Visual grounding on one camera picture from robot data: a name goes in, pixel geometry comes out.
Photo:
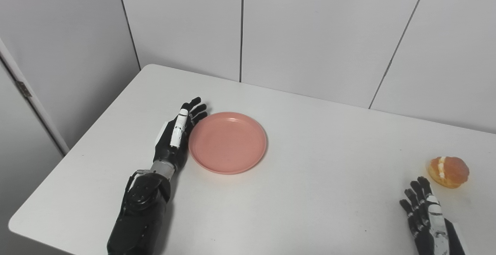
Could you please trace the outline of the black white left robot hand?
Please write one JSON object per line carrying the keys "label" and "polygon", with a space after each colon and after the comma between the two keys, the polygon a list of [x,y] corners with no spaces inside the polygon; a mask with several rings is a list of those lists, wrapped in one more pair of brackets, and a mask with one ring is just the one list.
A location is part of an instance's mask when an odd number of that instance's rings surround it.
{"label": "black white left robot hand", "polygon": [[207,106],[201,101],[196,97],[183,103],[176,117],[163,126],[156,142],[152,167],[158,168],[159,163],[170,164],[175,171],[184,167],[191,132],[208,115]]}

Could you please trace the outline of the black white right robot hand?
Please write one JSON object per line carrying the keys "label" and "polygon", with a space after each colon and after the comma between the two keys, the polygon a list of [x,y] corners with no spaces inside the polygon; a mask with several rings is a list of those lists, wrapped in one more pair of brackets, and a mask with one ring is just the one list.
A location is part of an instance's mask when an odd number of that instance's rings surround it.
{"label": "black white right robot hand", "polygon": [[407,215],[411,235],[420,255],[465,255],[455,225],[444,217],[441,204],[425,177],[411,181],[399,204]]}

